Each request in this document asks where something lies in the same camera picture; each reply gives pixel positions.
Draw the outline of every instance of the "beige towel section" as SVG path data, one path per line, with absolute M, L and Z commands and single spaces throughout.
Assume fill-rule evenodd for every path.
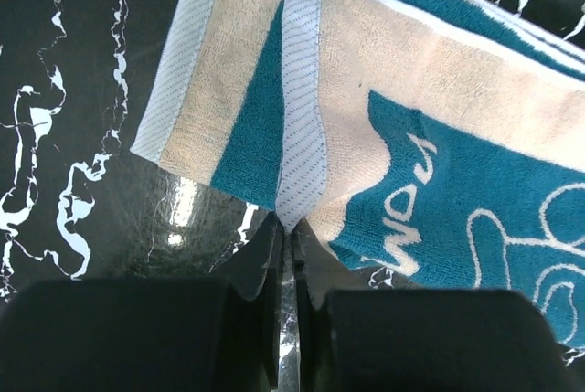
M 164 169 L 209 184 L 280 1 L 215 1 L 183 108 L 161 155 Z M 374 179 L 368 178 L 369 185 Z
M 388 160 L 377 134 L 370 145 L 354 136 L 370 127 L 355 114 L 367 108 L 370 90 L 492 143 L 585 171 L 585 83 L 400 2 L 321 4 L 319 107 L 328 179 L 309 220 L 322 240 L 339 235 L 355 188 Z

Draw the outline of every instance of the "black marble table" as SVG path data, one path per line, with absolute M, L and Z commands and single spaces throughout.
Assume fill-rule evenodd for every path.
M 35 281 L 208 273 L 265 216 L 129 152 L 176 2 L 0 0 L 0 314 Z M 581 12 L 561 2 L 545 7 L 557 21 L 534 1 L 523 14 L 562 36 Z M 579 354 L 565 357 L 585 373 Z

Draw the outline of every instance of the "folded towel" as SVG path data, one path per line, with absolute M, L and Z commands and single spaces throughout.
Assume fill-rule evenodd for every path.
M 585 345 L 582 59 L 481 0 L 180 0 L 132 150 Z

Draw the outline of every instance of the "towel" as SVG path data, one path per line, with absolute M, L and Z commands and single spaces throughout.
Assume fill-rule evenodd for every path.
M 179 0 L 132 151 L 585 345 L 585 64 L 482 0 Z

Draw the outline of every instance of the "terry cloth fabric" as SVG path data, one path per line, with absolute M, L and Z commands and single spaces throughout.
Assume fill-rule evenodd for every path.
M 349 267 L 520 290 L 585 345 L 580 50 L 480 0 L 276 0 L 262 40 L 211 0 L 194 55 L 181 1 L 135 153 L 289 230 L 310 214 Z

